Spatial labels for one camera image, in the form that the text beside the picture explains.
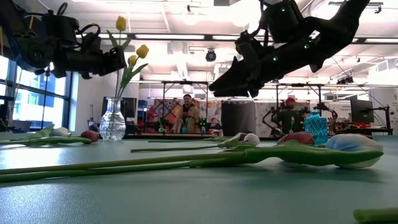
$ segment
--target metal frame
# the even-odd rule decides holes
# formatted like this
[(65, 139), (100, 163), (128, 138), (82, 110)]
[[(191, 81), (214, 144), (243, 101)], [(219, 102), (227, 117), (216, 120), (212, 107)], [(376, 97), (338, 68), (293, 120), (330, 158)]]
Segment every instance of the metal frame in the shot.
[[(16, 85), (17, 85), (17, 64), (13, 62), (12, 60), (9, 60), (8, 64), (8, 73), (7, 73), (7, 78), (0, 79), (0, 84), (5, 85), (6, 88), (6, 96), (12, 96), (14, 97), (16, 94)], [(50, 91), (46, 90), (41, 90), (39, 88), (34, 88), (31, 86), (27, 85), (22, 85), (19, 84), (19, 89), (21, 90), (27, 90), (32, 93), (38, 93), (41, 95), (44, 95), (44, 101), (47, 96), (52, 96), (54, 98), (61, 98), (63, 99), (63, 113), (62, 113), (62, 126), (64, 128), (69, 128), (69, 117), (70, 117), (70, 102), (71, 102), (71, 92), (72, 92), (72, 73), (69, 73), (66, 77), (65, 80), (65, 95), (59, 95)], [(44, 116), (44, 110), (45, 110), (45, 103), (43, 105), (43, 116)], [(42, 124), (41, 128), (44, 128), (44, 119), (42, 119)]]
[[(276, 88), (276, 108), (277, 110), (279, 109), (279, 94), (280, 92), (278, 92), (279, 90), (279, 86), (291, 86), (291, 87), (305, 87), (308, 86), (309, 88), (311, 88), (317, 95), (318, 95), (318, 102), (321, 103), (322, 102), (322, 94), (321, 94), (321, 88), (322, 84), (304, 84), (304, 83), (291, 83), (291, 84), (286, 84), (286, 83), (280, 83), (280, 84), (276, 84), (275, 88)], [(318, 87), (318, 92), (315, 91), (312, 87)]]
[[(113, 32), (114, 35), (120, 35), (119, 32)], [(100, 34), (103, 40), (110, 40), (108, 34)], [(173, 33), (123, 33), (121, 39), (126, 40), (130, 37), (132, 40), (183, 40), (183, 41), (205, 41), (205, 42), (235, 42), (239, 35), (224, 35), (224, 34), (173, 34)], [(258, 41), (264, 40), (264, 37), (256, 36)], [(354, 37), (352, 43), (354, 45), (398, 45), (398, 38), (388, 38), (388, 37)]]
[[(208, 110), (207, 110), (207, 104), (208, 104), (208, 92), (209, 92), (209, 82), (196, 82), (196, 81), (162, 81), (163, 83), (163, 98), (162, 98), (162, 118), (164, 118), (164, 108), (165, 108), (165, 94), (166, 92), (171, 89), (175, 84), (179, 85), (193, 85), (197, 84), (205, 93), (206, 93), (206, 122), (207, 122), (207, 116), (208, 116)], [(166, 89), (166, 84), (172, 84), (168, 89)], [(206, 90), (202, 88), (200, 85), (206, 85)]]

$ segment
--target ceiling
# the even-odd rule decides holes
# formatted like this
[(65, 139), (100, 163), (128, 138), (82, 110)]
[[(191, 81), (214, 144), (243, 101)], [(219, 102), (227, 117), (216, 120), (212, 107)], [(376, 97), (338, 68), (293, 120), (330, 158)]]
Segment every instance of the ceiling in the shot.
[[(258, 0), (232, 0), (231, 6), (214, 6), (214, 1), (222, 0), (65, 0), (68, 3), (66, 16), (75, 17), (80, 26), (97, 23), (101, 33), (105, 30), (117, 32), (115, 21), (118, 16), (128, 19), (126, 32), (130, 33), (169, 33), (169, 34), (239, 34), (244, 29), (256, 28), (259, 19)], [(54, 0), (14, 0), (28, 11), (56, 11), (62, 1)], [(318, 16), (328, 19), (337, 7), (329, 6), (329, 0), (296, 0), (304, 16)], [(358, 37), (398, 37), (398, 1), (383, 0), (385, 7), (379, 14), (374, 9), (366, 9), (361, 16)], [(185, 42), (188, 47), (184, 57), (174, 57), (167, 50), (170, 41), (133, 40), (130, 44), (139, 47), (146, 44), (150, 48), (145, 59), (149, 66), (142, 71), (147, 79), (170, 80), (177, 72), (177, 64), (186, 65), (188, 74), (195, 77), (208, 77), (220, 64), (228, 64), (236, 55), (233, 42)], [(110, 42), (103, 40), (106, 49)], [(215, 49), (217, 59), (207, 62), (207, 49)], [(349, 45), (334, 58), (325, 62), (316, 74), (308, 67), (301, 68), (285, 76), (287, 82), (305, 82), (308, 79), (328, 80), (343, 70), (354, 71), (354, 76), (366, 78), (367, 70), (383, 61), (380, 57), (398, 57), (398, 45)]]

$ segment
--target window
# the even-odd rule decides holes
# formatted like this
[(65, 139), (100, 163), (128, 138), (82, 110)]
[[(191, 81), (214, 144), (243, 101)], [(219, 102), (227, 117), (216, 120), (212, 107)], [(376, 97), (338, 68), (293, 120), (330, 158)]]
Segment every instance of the window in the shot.
[(66, 93), (66, 77), (65, 78), (55, 78), (54, 75), (46, 77), (45, 74), (36, 75), (33, 72), (27, 72), (25, 70), (21, 71), (21, 68), (17, 69), (17, 83), (22, 85), (27, 85), (29, 87), (38, 88), (40, 90), (45, 90), (58, 95), (65, 95)]
[(37, 96), (36, 94), (29, 94), (28, 96), (27, 96), (27, 103), (28, 104), (30, 104), (30, 105), (38, 105), (38, 99), (39, 98), (39, 96)]
[(36, 75), (1, 57), (0, 69), (3, 69), (0, 70), (0, 94), (16, 96), (14, 120), (31, 121), (32, 130), (50, 124), (68, 128), (71, 75), (65, 78)]
[(8, 58), (0, 56), (0, 78), (5, 80), (8, 74)]

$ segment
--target man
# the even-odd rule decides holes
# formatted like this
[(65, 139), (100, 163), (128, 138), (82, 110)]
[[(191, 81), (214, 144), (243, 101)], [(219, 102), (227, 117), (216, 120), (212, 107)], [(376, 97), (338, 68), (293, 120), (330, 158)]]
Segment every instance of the man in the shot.
[(282, 123), (282, 132), (284, 134), (303, 131), (303, 114), (294, 110), (296, 101), (292, 97), (285, 100), (285, 109), (282, 109), (277, 116), (277, 123)]
[(183, 97), (184, 104), (182, 109), (178, 112), (175, 118), (174, 133), (183, 133), (183, 129), (187, 129), (187, 133), (200, 134), (200, 128), (196, 124), (200, 121), (200, 111), (194, 103), (189, 94)]

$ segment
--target vase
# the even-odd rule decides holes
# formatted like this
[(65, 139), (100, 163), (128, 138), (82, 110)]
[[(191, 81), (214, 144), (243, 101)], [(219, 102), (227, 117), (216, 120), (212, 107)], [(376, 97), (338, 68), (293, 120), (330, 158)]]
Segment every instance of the vase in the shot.
[(126, 121), (120, 111), (122, 98), (107, 97), (108, 107), (101, 118), (99, 134), (104, 140), (120, 141), (126, 133)]
[(313, 136), (316, 146), (328, 142), (328, 121), (319, 116), (319, 110), (311, 110), (311, 117), (304, 119), (304, 128)]

